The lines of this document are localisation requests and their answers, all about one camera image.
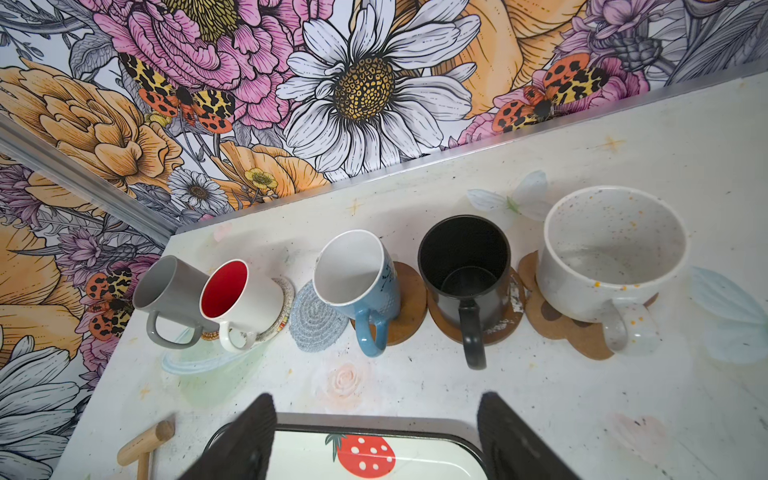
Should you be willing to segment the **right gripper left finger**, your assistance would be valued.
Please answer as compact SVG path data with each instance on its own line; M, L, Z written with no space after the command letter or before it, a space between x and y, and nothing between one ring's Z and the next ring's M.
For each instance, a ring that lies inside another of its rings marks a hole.
M277 429L273 398L258 396L180 479L265 479Z

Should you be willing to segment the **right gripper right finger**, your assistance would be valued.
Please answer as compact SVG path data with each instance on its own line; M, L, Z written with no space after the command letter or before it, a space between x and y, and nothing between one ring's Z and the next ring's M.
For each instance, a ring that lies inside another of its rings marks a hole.
M482 395L477 427L489 479L579 479L496 392Z

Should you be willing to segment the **scratched brown wooden coaster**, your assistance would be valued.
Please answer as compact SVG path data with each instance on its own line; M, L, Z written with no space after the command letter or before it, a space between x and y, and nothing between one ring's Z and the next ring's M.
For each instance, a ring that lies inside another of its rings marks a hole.
M527 302L526 289L518 272L512 268L510 271L510 284L508 288L509 303L503 318L493 327L483 333L485 346L494 345L511 336L521 323L525 314ZM458 327L450 324L442 315L436 302L430 294L427 294L427 307L430 316L439 330L454 342L462 343L462 334Z

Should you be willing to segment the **cork paw print coaster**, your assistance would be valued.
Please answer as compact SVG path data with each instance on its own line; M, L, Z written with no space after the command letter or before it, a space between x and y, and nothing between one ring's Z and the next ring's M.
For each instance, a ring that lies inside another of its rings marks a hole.
M549 340L564 340L581 355L595 361L611 358L615 351L606 342L606 328L601 323L588 323L571 319L562 315L552 307L541 294L536 281L538 252L533 251L524 256L518 265L517 272L526 289L525 314L532 327ZM650 317L648 307L657 299L655 294L637 310L643 313L633 315L626 321L628 334L627 346L619 350L625 356L642 356L655 351L662 342L658 325Z

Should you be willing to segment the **grey woven coaster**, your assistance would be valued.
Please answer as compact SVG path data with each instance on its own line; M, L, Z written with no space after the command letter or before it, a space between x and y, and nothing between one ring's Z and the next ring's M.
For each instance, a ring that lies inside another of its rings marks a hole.
M294 299L289 316L289 332L297 347L316 353L332 346L343 334L349 320L317 295L312 281Z

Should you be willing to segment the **red inside white mug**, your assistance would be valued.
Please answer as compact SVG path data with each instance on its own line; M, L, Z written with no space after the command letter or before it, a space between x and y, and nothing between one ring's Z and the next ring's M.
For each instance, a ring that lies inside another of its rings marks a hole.
M233 259L209 277L201 298L202 315L219 324L219 342L232 353L252 349L255 337L277 319L281 288L245 260Z

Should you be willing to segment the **multicolour zigzag woven coaster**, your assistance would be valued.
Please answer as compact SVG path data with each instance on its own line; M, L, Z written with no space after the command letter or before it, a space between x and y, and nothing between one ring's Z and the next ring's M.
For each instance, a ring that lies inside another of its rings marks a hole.
M283 302L280 313L273 324L264 332L259 333L255 337L256 344L262 344L271 341L277 336L288 324L290 319L290 312L296 297L296 291L292 282L282 276L273 277L272 280L281 288L283 294Z

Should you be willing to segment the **grey mug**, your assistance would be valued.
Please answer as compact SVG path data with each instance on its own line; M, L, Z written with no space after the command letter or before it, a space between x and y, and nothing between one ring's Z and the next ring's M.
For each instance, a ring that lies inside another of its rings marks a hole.
M194 346L204 334L217 333L219 324L205 318L200 298L209 276L179 258L161 257L142 277L134 290L134 308L148 314L146 332L157 345L174 350ZM191 328L192 338L178 343L158 331L159 318Z

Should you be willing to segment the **plain brown wooden coaster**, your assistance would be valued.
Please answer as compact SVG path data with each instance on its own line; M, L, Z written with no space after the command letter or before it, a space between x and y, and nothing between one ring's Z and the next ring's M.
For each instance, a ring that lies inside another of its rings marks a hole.
M355 295L347 307L348 316L365 355L380 356L388 346L408 340L422 325L427 292L413 267L391 262L377 278L370 271L354 275L351 283Z

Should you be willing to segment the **black mug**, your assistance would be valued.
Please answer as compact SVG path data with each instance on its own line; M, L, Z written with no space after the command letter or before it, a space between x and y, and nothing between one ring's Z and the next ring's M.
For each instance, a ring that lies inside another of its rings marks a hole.
M487 366L484 334L509 307L511 249L504 232L476 215L435 224L419 246L417 263L429 298L461 334L469 368Z

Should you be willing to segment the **white mug blue handle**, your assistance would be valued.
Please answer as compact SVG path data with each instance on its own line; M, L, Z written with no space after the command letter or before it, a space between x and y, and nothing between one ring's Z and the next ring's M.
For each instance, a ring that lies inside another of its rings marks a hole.
M355 323L368 357L382 355L391 323L401 311L398 275L388 251L368 230L349 230L321 251L313 273L317 297Z

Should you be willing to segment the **white strawberry tray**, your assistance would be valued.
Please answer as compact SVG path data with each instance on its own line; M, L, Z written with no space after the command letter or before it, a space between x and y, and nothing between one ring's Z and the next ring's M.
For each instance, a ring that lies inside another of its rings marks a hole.
M268 479L485 479L478 450L450 435L279 425Z

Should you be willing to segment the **small wooden mallet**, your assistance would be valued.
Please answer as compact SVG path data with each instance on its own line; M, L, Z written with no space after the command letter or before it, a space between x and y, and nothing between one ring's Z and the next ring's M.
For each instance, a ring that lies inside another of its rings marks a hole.
M117 453L117 463L128 466L137 463L137 480L149 479L151 454L175 434L172 421L163 420L126 443Z

